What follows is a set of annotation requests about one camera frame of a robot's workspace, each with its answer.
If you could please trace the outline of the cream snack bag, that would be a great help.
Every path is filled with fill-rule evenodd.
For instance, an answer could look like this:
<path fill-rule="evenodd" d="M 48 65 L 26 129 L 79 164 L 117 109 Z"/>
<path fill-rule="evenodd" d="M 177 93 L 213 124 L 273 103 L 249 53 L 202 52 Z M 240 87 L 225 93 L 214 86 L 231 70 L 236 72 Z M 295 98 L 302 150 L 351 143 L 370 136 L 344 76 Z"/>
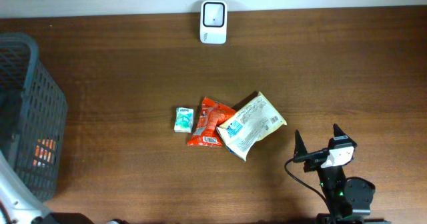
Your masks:
<path fill-rule="evenodd" d="M 261 93 L 239 109 L 216 130 L 227 149 L 246 161 L 253 145 L 286 126 L 287 121 Z"/>

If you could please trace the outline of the red snack bag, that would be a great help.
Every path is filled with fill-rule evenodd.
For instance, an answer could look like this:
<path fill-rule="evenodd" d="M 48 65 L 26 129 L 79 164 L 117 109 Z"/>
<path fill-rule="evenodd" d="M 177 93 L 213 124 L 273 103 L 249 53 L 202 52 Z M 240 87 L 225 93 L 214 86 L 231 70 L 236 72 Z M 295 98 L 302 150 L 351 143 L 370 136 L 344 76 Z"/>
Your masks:
<path fill-rule="evenodd" d="M 189 146 L 221 147 L 223 144 L 216 127 L 233 117 L 236 110 L 205 97 L 195 132 L 187 142 Z"/>

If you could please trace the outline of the green tissue pack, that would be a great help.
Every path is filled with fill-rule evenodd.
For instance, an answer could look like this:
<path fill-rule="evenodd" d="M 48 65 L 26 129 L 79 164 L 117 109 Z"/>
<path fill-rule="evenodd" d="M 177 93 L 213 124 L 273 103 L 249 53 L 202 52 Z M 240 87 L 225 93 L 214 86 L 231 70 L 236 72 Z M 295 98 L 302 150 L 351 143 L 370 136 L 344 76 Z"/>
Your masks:
<path fill-rule="evenodd" d="M 191 133 L 193 128 L 193 114 L 193 109 L 178 107 L 176 109 L 174 131 L 177 133 Z"/>

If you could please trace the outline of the orange tissue pack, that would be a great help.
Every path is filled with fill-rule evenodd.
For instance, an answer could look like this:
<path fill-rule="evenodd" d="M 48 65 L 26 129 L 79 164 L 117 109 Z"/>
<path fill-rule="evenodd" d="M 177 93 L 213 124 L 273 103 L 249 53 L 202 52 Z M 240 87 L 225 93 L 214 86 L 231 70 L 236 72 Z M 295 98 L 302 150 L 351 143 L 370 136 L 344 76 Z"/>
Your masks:
<path fill-rule="evenodd" d="M 57 159 L 58 144 L 54 139 L 38 139 L 33 152 L 34 167 L 54 165 Z"/>

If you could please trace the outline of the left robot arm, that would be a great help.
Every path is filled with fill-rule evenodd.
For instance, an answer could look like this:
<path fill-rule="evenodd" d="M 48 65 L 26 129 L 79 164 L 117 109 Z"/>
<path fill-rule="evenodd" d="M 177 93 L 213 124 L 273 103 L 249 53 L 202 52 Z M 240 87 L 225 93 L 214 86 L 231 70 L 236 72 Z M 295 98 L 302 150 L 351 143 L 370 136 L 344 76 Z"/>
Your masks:
<path fill-rule="evenodd" d="M 54 212 L 28 190 L 1 153 L 1 223 L 88 224 L 81 213 Z"/>

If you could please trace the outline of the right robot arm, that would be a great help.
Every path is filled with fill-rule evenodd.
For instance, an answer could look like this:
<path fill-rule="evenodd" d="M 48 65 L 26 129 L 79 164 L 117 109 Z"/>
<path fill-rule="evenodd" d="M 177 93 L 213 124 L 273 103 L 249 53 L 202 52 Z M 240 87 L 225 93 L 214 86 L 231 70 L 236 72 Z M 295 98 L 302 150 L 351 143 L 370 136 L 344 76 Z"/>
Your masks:
<path fill-rule="evenodd" d="M 375 185 L 361 177 L 347 177 L 343 166 L 354 159 L 358 144 L 333 124 L 334 136 L 326 148 L 309 153 L 299 131 L 295 132 L 294 156 L 286 163 L 303 163 L 304 172 L 315 171 L 321 191 L 298 179 L 284 165 L 286 173 L 304 187 L 319 195 L 328 208 L 320 213 L 315 223 L 387 223 L 385 219 L 369 219 L 370 205 L 376 192 Z"/>

